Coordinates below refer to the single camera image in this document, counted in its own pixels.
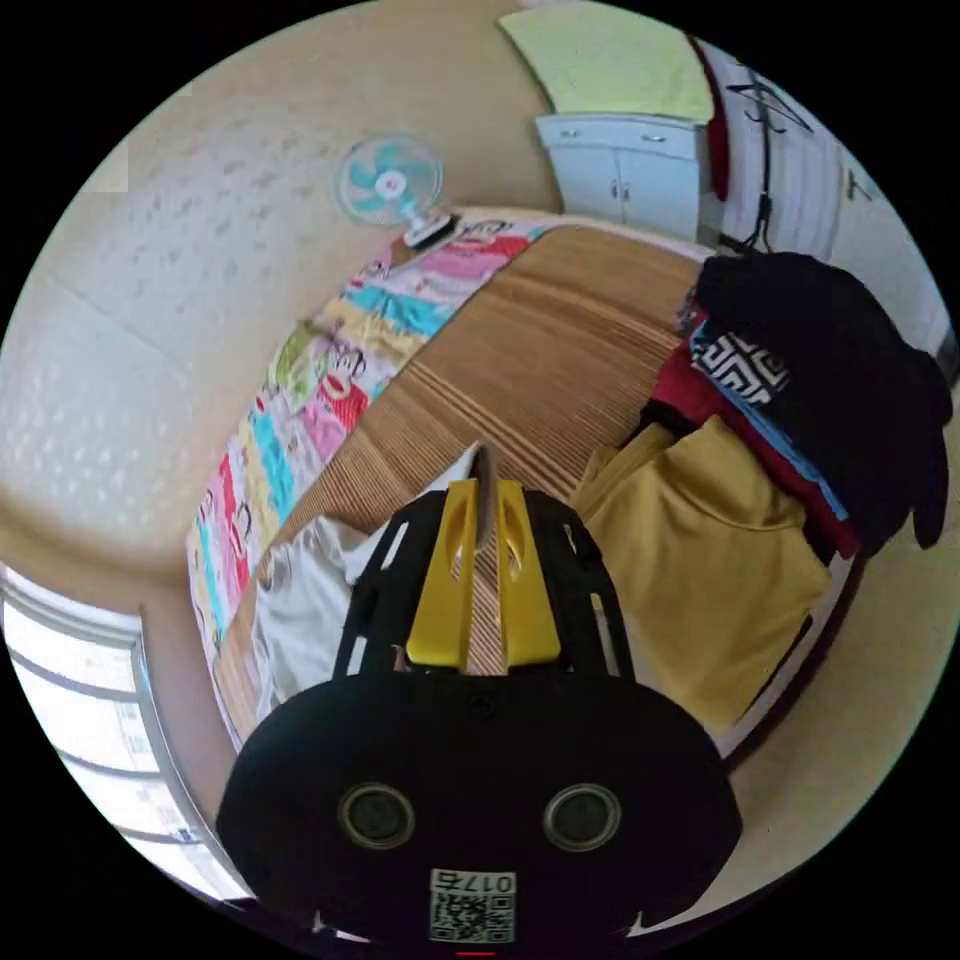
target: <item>fan base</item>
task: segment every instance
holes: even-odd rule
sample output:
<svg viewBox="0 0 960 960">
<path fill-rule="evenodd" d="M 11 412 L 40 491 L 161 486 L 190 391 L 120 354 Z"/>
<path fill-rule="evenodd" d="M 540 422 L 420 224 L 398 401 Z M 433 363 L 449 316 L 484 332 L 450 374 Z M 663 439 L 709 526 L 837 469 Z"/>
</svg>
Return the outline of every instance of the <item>fan base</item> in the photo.
<svg viewBox="0 0 960 960">
<path fill-rule="evenodd" d="M 420 249 L 446 236 L 455 226 L 453 216 L 444 213 L 433 217 L 422 227 L 411 227 L 403 235 L 403 242 L 411 249 Z"/>
</svg>

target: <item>fan blade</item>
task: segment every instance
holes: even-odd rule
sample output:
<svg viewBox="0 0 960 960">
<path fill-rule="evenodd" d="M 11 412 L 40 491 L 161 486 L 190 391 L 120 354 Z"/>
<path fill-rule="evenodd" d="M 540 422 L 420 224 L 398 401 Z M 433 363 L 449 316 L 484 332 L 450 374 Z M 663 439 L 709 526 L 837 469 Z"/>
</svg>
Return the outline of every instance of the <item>fan blade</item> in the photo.
<svg viewBox="0 0 960 960">
<path fill-rule="evenodd" d="M 406 152 L 406 147 L 399 143 L 388 143 L 377 151 L 376 159 L 373 165 L 377 173 L 383 173 L 385 170 L 395 170 Z"/>
<path fill-rule="evenodd" d="M 424 186 L 431 186 L 436 181 L 436 172 L 428 163 L 420 163 L 413 160 L 409 163 L 401 163 L 397 169 L 411 183 L 422 183 Z"/>
<path fill-rule="evenodd" d="M 361 190 L 372 190 L 377 184 L 377 174 L 369 173 L 354 161 L 350 164 L 350 182 Z"/>
<path fill-rule="evenodd" d="M 351 200 L 349 205 L 356 213 L 376 213 L 384 208 L 383 200 L 376 195 L 365 200 Z"/>
</svg>

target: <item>yellow plastic part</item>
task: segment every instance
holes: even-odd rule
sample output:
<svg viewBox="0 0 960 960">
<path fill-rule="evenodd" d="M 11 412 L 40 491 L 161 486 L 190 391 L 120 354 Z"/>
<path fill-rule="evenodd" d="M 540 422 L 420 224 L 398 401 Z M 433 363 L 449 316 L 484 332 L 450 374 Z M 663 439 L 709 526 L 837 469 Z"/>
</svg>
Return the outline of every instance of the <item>yellow plastic part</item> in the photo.
<svg viewBox="0 0 960 960">
<path fill-rule="evenodd" d="M 560 637 L 530 528 L 523 487 L 497 480 L 497 579 L 504 665 L 553 663 Z"/>
<path fill-rule="evenodd" d="M 452 667 L 461 673 L 467 669 L 477 542 L 477 490 L 477 481 L 470 479 L 454 481 L 447 491 L 437 542 L 407 640 L 407 659 L 419 666 Z M 455 577 L 458 554 L 460 571 Z"/>
</svg>

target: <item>black jacket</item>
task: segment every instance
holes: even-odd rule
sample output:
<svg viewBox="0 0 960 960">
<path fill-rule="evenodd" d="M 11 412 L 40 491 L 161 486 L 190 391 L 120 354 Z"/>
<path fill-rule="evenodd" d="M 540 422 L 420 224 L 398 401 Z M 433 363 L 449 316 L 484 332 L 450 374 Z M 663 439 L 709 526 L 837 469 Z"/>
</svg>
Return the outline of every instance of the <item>black jacket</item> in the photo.
<svg viewBox="0 0 960 960">
<path fill-rule="evenodd" d="M 763 413 L 821 471 L 870 556 L 913 512 L 922 547 L 943 530 L 943 427 L 936 361 L 900 337 L 855 277 L 797 253 L 707 260 L 696 301 L 715 334 L 761 344 L 790 374 Z"/>
</svg>

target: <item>white door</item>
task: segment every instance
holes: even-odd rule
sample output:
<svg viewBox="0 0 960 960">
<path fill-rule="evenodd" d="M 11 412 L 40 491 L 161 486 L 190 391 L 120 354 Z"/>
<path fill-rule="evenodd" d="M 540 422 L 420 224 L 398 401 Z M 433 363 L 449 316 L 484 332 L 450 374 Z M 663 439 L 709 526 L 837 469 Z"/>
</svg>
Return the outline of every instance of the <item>white door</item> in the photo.
<svg viewBox="0 0 960 960">
<path fill-rule="evenodd" d="M 830 263 L 849 270 L 877 298 L 911 346 L 936 353 L 946 309 L 923 254 L 863 167 L 841 148 L 842 181 Z"/>
<path fill-rule="evenodd" d="M 737 240 L 753 233 L 763 188 L 763 133 L 757 98 L 769 110 L 770 196 L 767 238 L 773 250 L 829 255 L 837 215 L 836 139 L 801 104 L 737 59 L 698 41 L 723 97 L 730 142 L 730 182 L 722 230 Z M 761 243 L 759 249 L 766 248 Z"/>
<path fill-rule="evenodd" d="M 551 147 L 564 213 L 623 223 L 617 161 L 609 147 Z"/>
<path fill-rule="evenodd" d="M 700 224 L 700 166 L 639 150 L 618 150 L 626 223 L 696 242 Z"/>
</svg>

